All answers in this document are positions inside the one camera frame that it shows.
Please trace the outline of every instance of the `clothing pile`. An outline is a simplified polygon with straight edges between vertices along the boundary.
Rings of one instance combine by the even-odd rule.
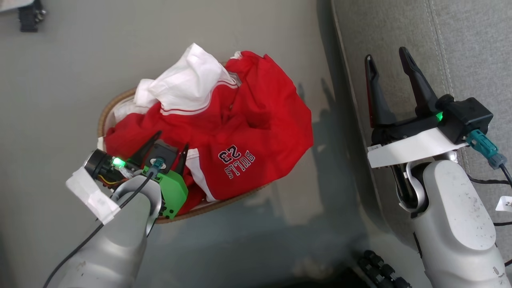
[[[106,151],[129,158],[156,132],[189,144],[179,214],[286,176],[313,145],[311,111],[267,55],[237,52],[225,67],[192,44],[156,80],[141,80],[133,101],[115,108]]]

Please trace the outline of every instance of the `yellow wire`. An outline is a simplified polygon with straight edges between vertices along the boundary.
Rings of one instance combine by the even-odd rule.
[[[101,178],[101,180],[103,180],[105,183],[107,183],[107,184],[109,184],[109,185],[114,185],[114,184],[119,183],[119,181],[118,181],[118,182],[108,182],[108,181],[107,181],[107,180],[105,180],[105,178],[103,178],[103,176],[101,176],[101,175],[98,175],[98,177],[100,177],[100,178]]]

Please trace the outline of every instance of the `red and white garment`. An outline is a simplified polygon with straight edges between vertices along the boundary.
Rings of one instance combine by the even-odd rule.
[[[236,76],[220,69],[209,91],[188,87],[192,93],[174,93],[179,89],[173,84],[180,81],[149,85],[159,102],[145,115],[129,114],[104,138],[107,152],[122,158],[159,130],[171,146],[189,143],[184,175],[189,196],[180,214],[204,198],[229,199],[284,177],[313,145],[311,112],[290,78],[267,55],[237,55],[225,66]],[[187,72],[182,79],[201,83],[198,75]]]

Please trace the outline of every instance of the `black clamp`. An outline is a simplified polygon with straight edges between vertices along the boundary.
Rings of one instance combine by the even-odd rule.
[[[37,32],[37,25],[45,19],[46,11],[41,0],[35,0],[32,4],[18,8],[18,19],[21,23],[21,32]]]

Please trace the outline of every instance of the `green plastic part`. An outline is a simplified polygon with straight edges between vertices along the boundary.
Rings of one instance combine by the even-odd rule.
[[[142,174],[147,176],[148,166],[144,167]],[[153,179],[160,185],[165,204],[162,206],[162,214],[165,218],[173,219],[181,209],[188,196],[188,189],[180,174],[169,171],[167,174],[158,173]]]

